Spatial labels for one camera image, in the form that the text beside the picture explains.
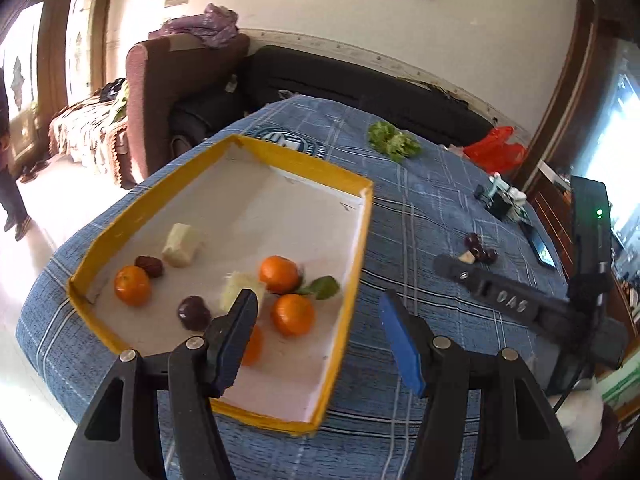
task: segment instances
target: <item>red plastic bag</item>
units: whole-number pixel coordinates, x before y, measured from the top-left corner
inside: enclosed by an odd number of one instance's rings
[[[489,174],[508,173],[522,163],[527,151],[517,142],[507,144],[512,134],[511,126],[492,128],[484,139],[467,146],[463,152],[476,166]]]

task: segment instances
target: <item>yellow box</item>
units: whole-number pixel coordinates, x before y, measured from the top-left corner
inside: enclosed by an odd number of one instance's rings
[[[324,160],[229,136],[129,205],[94,240],[68,280],[68,295],[111,351],[136,348],[146,355],[171,351],[191,335],[175,317],[179,294],[207,299],[210,293],[211,305],[225,273],[256,272],[265,256],[293,254],[310,280],[336,276],[342,293],[316,304],[309,335],[285,340],[260,314],[266,355],[255,370],[241,367],[236,384],[211,401],[216,412],[258,428],[313,432],[324,418],[346,349],[372,196],[370,180]],[[114,299],[115,272],[132,265],[136,254],[159,256],[168,227],[179,221],[208,237],[203,254],[189,269],[167,267],[165,277],[152,283],[151,305],[123,306]]]

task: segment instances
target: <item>cheese cube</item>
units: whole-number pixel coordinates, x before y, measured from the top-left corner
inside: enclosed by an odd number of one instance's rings
[[[267,286],[260,282],[252,274],[243,274],[242,272],[232,272],[226,279],[225,288],[220,295],[220,310],[223,314],[228,314],[231,307],[234,306],[238,294],[244,289],[251,289],[258,298],[258,313],[262,306],[262,300],[267,290]]]
[[[198,230],[187,224],[174,224],[162,250],[162,259],[172,267],[188,267],[201,244]]]

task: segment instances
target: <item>person's leg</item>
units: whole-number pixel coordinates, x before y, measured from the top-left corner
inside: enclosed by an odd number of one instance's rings
[[[9,174],[9,170],[7,168],[0,170],[0,203],[2,204],[2,208],[6,211],[6,224],[4,225],[5,232],[16,224],[14,203],[11,200],[11,179],[11,174]]]
[[[17,225],[15,239],[20,240],[27,232],[31,218],[27,214],[20,190],[8,168],[0,171],[0,202],[7,213],[5,230],[8,231]]]

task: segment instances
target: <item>mandarin orange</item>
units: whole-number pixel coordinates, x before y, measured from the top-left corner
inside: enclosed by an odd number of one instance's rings
[[[282,335],[304,335],[311,330],[316,312],[304,296],[286,294],[273,304],[271,319]]]
[[[151,297],[148,274],[133,265],[121,268],[113,282],[116,296],[129,306],[142,306]]]
[[[244,355],[242,356],[241,364],[243,366],[252,366],[258,362],[260,355],[262,354],[262,347],[264,346],[264,334],[262,329],[254,325],[254,331],[251,332],[249,342],[244,349]]]
[[[258,277],[274,294],[289,294],[300,285],[298,266],[282,256],[269,256],[260,264]]]

